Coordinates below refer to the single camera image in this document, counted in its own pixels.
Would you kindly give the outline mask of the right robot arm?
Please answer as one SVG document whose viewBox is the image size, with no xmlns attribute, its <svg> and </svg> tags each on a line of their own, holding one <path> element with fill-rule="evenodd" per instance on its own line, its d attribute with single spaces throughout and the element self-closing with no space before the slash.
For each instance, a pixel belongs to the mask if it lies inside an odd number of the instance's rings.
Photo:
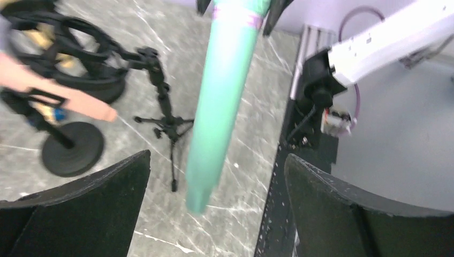
<svg viewBox="0 0 454 257">
<path fill-rule="evenodd" d="M 215 1 L 191 145 L 230 143 L 259 31 L 267 35 L 285 1 Z M 355 118 L 333 109 L 333 98 L 373 71 L 453 32 L 453 1 L 416 1 L 380 24 L 310 56 L 292 98 L 309 103 L 285 138 L 317 146 L 322 133 L 349 132 Z"/>
</svg>

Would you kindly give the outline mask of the black round-base mic stand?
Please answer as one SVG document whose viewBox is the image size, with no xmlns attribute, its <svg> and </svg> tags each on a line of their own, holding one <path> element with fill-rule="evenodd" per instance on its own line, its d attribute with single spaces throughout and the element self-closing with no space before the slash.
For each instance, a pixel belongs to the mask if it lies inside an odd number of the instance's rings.
<svg viewBox="0 0 454 257">
<path fill-rule="evenodd" d="M 30 101 L 43 103 L 54 109 L 62 107 L 66 98 L 33 88 L 26 93 L 12 89 L 1 91 L 2 101 L 15 113 L 26 118 L 37 131 L 46 131 L 48 137 L 41 149 L 44 167 L 60 177 L 75 177 L 91 169 L 101 158 L 104 136 L 93 124 L 71 122 L 55 126 Z"/>
<path fill-rule="evenodd" d="M 54 79 L 63 86 L 81 90 L 107 104 L 119 99 L 126 88 L 128 70 L 103 65 L 97 73 L 97 76 L 88 72 L 81 76 L 72 76 L 57 71 L 54 73 Z"/>
</svg>

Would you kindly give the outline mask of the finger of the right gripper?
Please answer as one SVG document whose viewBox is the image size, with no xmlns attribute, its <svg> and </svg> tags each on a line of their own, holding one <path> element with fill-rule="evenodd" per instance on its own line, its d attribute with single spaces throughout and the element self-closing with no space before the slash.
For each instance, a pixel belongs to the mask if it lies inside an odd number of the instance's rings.
<svg viewBox="0 0 454 257">
<path fill-rule="evenodd" d="M 279 18 L 285 9 L 293 2 L 293 0 L 271 0 L 270 7 L 267 13 L 266 21 L 264 22 L 263 36 L 270 36 L 275 28 Z"/>
<path fill-rule="evenodd" d="M 196 0 L 196 9 L 199 15 L 204 15 L 211 4 L 211 0 Z"/>
</svg>

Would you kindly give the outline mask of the green microphone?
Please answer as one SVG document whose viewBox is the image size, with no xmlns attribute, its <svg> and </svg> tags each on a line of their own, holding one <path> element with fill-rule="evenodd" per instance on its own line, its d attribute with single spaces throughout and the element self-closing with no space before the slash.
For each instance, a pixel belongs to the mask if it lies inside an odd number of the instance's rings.
<svg viewBox="0 0 454 257">
<path fill-rule="evenodd" d="M 254 48 L 270 1 L 215 1 L 185 178 L 202 214 L 221 177 Z"/>
</svg>

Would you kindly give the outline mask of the black tripod shock-mount stand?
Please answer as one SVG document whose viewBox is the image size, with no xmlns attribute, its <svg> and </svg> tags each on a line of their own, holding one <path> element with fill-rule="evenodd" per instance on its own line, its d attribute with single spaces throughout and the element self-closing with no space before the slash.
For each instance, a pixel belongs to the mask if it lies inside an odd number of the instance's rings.
<svg viewBox="0 0 454 257">
<path fill-rule="evenodd" d="M 130 69 L 147 71 L 150 83 L 156 86 L 157 100 L 163 117 L 153 119 L 135 116 L 134 121 L 156 124 L 157 127 L 154 128 L 156 137 L 160 138 L 162 133 L 166 134 L 170 140 L 171 150 L 184 135 L 184 132 L 178 133 L 178 128 L 184 124 L 193 124 L 192 119 L 183 119 L 172 114 L 170 86 L 165 82 L 157 50 L 143 47 L 135 52 L 128 52 L 99 27 L 86 20 L 56 12 L 24 11 L 13 14 L 8 19 L 11 22 L 11 29 L 17 31 L 36 29 L 39 24 L 53 26 L 55 35 L 53 43 L 43 53 L 37 55 L 22 52 L 10 41 L 12 52 L 39 75 L 86 93 L 96 92 L 102 101 L 105 98 L 101 93 L 107 94 L 116 86 L 125 88 L 126 75 Z M 60 71 L 57 68 L 58 54 L 79 59 L 87 72 L 77 77 Z"/>
</svg>

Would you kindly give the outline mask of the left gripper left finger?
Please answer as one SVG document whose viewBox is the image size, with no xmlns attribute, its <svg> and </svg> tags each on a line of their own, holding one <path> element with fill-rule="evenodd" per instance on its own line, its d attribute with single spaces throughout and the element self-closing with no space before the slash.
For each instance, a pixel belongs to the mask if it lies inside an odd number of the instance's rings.
<svg viewBox="0 0 454 257">
<path fill-rule="evenodd" d="M 16 201 L 1 202 L 1 256 L 127 256 L 150 151 Z"/>
</svg>

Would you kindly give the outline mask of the beige microphone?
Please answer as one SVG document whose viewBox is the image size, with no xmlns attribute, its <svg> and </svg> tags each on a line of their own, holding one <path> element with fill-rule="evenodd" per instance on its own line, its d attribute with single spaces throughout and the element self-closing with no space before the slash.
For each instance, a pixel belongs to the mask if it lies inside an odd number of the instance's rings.
<svg viewBox="0 0 454 257">
<path fill-rule="evenodd" d="M 24 31 L 24 34 L 42 50 L 47 50 L 54 43 L 54 28 L 51 25 L 39 23 L 36 29 Z M 74 67 L 75 61 L 72 56 L 57 54 L 56 59 L 64 68 Z"/>
</svg>

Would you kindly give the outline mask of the pink microphone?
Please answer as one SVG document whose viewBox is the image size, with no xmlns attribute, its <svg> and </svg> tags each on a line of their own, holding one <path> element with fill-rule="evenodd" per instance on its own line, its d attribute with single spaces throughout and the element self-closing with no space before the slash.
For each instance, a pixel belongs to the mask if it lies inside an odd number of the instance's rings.
<svg viewBox="0 0 454 257">
<path fill-rule="evenodd" d="M 117 117 L 117 111 L 108 104 L 36 74 L 5 52 L 1 52 L 1 85 L 18 92 L 30 93 L 32 89 L 39 89 L 63 97 L 66 99 L 63 108 L 91 118 L 113 122 Z"/>
</svg>

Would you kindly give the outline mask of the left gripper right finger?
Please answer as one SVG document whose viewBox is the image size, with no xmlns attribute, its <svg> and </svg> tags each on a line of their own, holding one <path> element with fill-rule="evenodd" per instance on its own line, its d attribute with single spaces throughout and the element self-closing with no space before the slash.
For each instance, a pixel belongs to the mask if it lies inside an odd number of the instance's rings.
<svg viewBox="0 0 454 257">
<path fill-rule="evenodd" d="M 453 213 L 340 180 L 296 155 L 284 166 L 301 256 L 453 256 Z"/>
</svg>

